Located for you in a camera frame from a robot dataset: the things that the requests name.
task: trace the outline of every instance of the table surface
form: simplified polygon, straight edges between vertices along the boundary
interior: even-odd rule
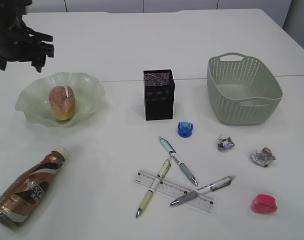
[[[275,76],[304,75],[304,50],[258,9],[30,13],[23,19],[54,37],[55,57],[41,74],[29,62],[8,63],[0,79],[9,82],[61,71],[137,81],[144,70],[157,69],[171,69],[175,79],[201,79],[209,58],[230,52],[257,57]]]
[[[261,125],[220,123],[206,80],[189,79],[175,81],[172,120],[145,120],[142,81],[102,82],[106,95],[98,112],[67,129],[27,123],[14,104],[30,81],[0,81],[0,195],[56,145],[66,146],[72,156],[22,228],[11,231],[0,225],[0,240],[304,240],[304,76],[277,80],[284,97]],[[178,121],[194,124],[191,137],[178,136]],[[231,136],[236,146],[217,151],[221,134]],[[156,193],[135,218],[146,193],[132,181],[136,172],[156,173],[168,157],[158,135],[171,142],[200,185],[237,176],[229,187],[210,194],[216,199],[212,214],[169,207],[172,199]],[[263,147],[277,158],[270,168],[249,160],[251,151]],[[174,163],[167,178],[193,187]],[[253,198],[263,193],[276,198],[275,214],[251,211]]]

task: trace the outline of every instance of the ruler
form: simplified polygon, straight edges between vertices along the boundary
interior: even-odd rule
[[[155,178],[157,178],[155,175],[143,170],[139,170],[133,181],[149,188]],[[160,184],[155,190],[175,199],[193,191],[184,186],[178,185],[172,181],[168,181],[165,179],[161,179]],[[190,200],[185,204],[189,204],[208,213],[212,213],[212,210],[214,208],[214,199],[206,195],[199,195],[197,198]]]

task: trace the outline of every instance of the pen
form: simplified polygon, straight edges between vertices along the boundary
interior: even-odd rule
[[[168,172],[168,170],[171,168],[171,162],[170,159],[166,159],[163,163],[161,169],[159,170],[157,174],[157,178],[153,181],[150,189],[147,191],[145,197],[143,198],[143,201],[141,202],[140,206],[138,207],[138,210],[136,212],[136,217],[140,216],[142,212],[146,209],[148,203],[151,201],[152,196],[154,194],[154,190],[157,188],[158,184],[160,183],[160,179],[163,179]]]
[[[161,145],[163,146],[163,148],[165,148],[165,150],[169,153],[169,155],[172,157],[172,159],[174,159],[174,161],[176,162],[176,164],[179,166],[180,170],[182,170],[182,172],[185,174],[185,176],[188,178],[189,181],[191,181],[193,184],[198,185],[196,178],[194,177],[194,175],[189,171],[189,169],[186,167],[186,165],[182,162],[182,160],[178,157],[178,155],[176,154],[175,150],[173,149],[173,147],[170,145],[170,143],[158,136],[158,139],[161,143]]]
[[[197,192],[191,191],[183,196],[180,196],[179,198],[175,199],[174,201],[172,201],[170,206],[176,206],[176,205],[186,203],[192,199],[197,198],[197,196],[199,196],[199,195],[204,195],[206,193],[214,192],[218,189],[226,187],[231,184],[232,180],[234,180],[235,177],[236,177],[235,175],[227,176],[225,178],[222,178],[221,180],[218,180],[216,182],[213,182],[209,185],[206,185],[204,187],[197,189]]]

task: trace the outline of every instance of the basket handle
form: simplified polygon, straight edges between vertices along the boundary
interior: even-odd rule
[[[248,101],[256,101],[256,100],[266,100],[266,101],[270,101],[270,99],[266,99],[264,97],[260,97],[260,96],[256,96],[256,97],[251,97],[251,98],[247,98],[247,99],[243,99],[243,100],[236,100],[235,102],[238,105],[241,105],[241,103],[243,102],[248,102]],[[256,108],[256,107],[267,107],[269,104],[260,104],[260,105],[252,105],[252,104],[242,104],[242,107],[251,107],[251,108]]]
[[[247,57],[247,56],[245,56],[245,55],[243,55],[243,54],[240,54],[240,53],[237,53],[237,52],[229,52],[229,53],[225,53],[225,54],[222,54],[222,55],[220,55],[220,56],[217,56],[217,58],[218,58],[219,61],[221,61],[221,62],[228,62],[228,61],[222,61],[222,60],[221,60],[221,58],[222,58],[222,57],[225,57],[225,56],[239,56],[239,57],[242,57],[242,58],[243,58],[242,60],[244,60],[244,58]]]

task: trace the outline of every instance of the green basket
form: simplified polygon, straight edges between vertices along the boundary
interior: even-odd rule
[[[224,56],[243,59],[221,60]],[[260,60],[233,52],[209,60],[207,89],[217,118],[230,125],[262,124],[283,97],[277,80]]]

